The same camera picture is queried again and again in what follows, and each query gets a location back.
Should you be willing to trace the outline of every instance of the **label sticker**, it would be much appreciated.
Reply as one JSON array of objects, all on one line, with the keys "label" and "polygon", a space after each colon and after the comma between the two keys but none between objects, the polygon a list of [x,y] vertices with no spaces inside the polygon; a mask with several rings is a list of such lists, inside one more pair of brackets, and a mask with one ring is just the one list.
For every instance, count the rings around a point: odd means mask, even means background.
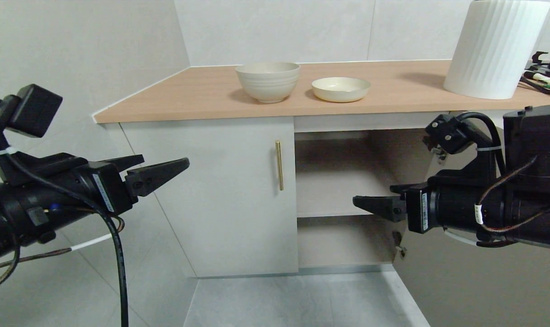
[{"label": "label sticker", "polygon": [[99,189],[99,193],[101,193],[101,197],[103,198],[103,202],[105,202],[105,205],[107,206],[107,210],[109,210],[111,213],[113,213],[113,206],[111,205],[111,201],[109,201],[109,197],[107,196],[107,193],[105,193],[105,188],[103,187],[103,184],[101,182],[101,178],[99,178],[98,174],[92,174],[94,176],[95,184],[97,184],[97,188]]},{"label": "label sticker", "polygon": [[427,230],[429,229],[429,201],[426,193],[420,196],[420,203],[422,203],[422,230]]}]

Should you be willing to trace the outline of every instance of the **ribbed white vase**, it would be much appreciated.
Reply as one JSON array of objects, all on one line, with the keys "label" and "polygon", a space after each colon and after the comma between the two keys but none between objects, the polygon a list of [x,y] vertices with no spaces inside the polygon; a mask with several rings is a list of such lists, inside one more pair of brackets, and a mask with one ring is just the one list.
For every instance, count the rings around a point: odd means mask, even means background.
[{"label": "ribbed white vase", "polygon": [[443,87],[481,99],[510,99],[550,9],[542,0],[474,0]]}]

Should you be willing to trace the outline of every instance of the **open cabinet door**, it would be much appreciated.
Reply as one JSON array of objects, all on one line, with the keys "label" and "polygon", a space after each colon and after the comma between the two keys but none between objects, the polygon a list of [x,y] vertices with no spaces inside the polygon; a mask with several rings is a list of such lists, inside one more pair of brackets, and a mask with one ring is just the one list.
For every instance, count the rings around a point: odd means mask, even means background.
[{"label": "open cabinet door", "polygon": [[[436,160],[427,176],[460,169],[474,149]],[[406,231],[394,267],[432,327],[550,327],[550,250],[515,244],[477,248],[445,236]]]}]

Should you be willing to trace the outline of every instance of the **gray floor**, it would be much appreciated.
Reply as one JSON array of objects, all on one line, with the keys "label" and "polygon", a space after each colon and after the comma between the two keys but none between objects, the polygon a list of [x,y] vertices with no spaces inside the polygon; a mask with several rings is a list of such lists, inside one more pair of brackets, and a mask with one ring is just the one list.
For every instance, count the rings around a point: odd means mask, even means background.
[{"label": "gray floor", "polygon": [[185,327],[429,327],[396,272],[202,279]]}]

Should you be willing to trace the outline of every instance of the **white container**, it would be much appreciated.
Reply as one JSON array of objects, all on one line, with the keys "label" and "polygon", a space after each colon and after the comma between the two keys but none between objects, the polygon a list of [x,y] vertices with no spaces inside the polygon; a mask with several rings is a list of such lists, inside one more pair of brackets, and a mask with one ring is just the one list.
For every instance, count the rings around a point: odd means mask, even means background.
[{"label": "white container", "polygon": [[244,64],[235,70],[244,91],[266,104],[283,101],[300,78],[300,65],[291,62]]},{"label": "white container", "polygon": [[550,9],[540,0],[474,0],[444,89],[481,99],[510,99]]},{"label": "white container", "polygon": [[315,80],[312,90],[319,99],[330,102],[353,102],[366,96],[370,82],[352,77],[326,77]]}]

